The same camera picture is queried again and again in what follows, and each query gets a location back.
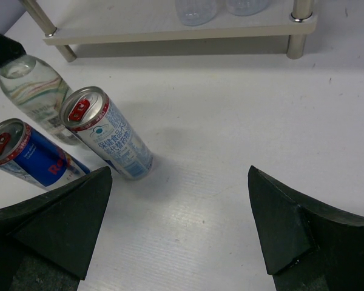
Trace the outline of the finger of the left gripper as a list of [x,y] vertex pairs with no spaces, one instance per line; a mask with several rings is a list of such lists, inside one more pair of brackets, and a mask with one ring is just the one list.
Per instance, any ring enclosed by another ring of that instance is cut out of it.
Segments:
[[0,69],[24,55],[26,51],[19,42],[0,34]]

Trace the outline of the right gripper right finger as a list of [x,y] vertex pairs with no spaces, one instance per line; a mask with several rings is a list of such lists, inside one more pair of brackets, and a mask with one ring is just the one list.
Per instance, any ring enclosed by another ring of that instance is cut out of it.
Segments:
[[254,166],[248,189],[276,290],[364,290],[364,216],[311,198]]

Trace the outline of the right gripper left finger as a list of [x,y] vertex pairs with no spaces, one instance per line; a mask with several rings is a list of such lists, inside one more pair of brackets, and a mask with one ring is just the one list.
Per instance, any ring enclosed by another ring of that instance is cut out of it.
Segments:
[[111,170],[102,167],[0,209],[0,290],[77,290],[111,188]]

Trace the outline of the glass soda water bottle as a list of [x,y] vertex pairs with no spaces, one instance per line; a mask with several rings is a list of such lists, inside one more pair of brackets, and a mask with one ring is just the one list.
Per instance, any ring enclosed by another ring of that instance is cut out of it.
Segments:
[[73,90],[48,63],[30,55],[9,62],[0,69],[0,87],[20,111],[57,141],[82,146],[59,118],[60,108]]

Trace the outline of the Pocari Sweat bottle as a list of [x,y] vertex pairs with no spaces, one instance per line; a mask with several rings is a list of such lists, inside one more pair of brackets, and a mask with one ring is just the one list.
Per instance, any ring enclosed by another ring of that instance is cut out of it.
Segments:
[[270,4],[270,0],[226,0],[225,3],[229,13],[249,16],[264,10]]
[[216,0],[175,0],[175,9],[182,24],[198,26],[215,17],[218,2]]

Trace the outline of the white two-tier shelf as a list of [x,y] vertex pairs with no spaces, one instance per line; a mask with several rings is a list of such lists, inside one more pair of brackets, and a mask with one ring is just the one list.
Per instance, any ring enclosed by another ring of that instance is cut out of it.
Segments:
[[71,45],[261,36],[288,36],[286,54],[297,59],[317,23],[317,1],[272,1],[250,16],[219,12],[195,27],[178,20],[173,1],[55,1],[62,10],[57,24],[39,1],[21,4],[43,31],[45,43],[68,62],[76,58]]

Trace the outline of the near Red Bull can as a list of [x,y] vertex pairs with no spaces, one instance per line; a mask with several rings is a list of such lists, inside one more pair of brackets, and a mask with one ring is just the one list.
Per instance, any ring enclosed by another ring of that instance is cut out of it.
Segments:
[[0,170],[47,191],[90,173],[88,167],[18,118],[0,122]]

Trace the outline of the red bull can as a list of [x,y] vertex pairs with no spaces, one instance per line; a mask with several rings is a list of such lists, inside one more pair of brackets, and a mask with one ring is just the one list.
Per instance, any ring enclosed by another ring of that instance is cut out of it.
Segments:
[[0,122],[0,170],[47,191],[90,173],[88,167],[18,118]]
[[62,103],[59,118],[123,178],[141,179],[151,171],[153,154],[101,88],[73,92]]

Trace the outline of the far Red Bull can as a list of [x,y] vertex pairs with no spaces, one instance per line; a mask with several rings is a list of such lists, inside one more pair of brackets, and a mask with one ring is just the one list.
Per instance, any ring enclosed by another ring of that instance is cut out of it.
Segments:
[[59,118],[123,178],[141,179],[151,171],[153,154],[101,88],[73,92],[62,103]]

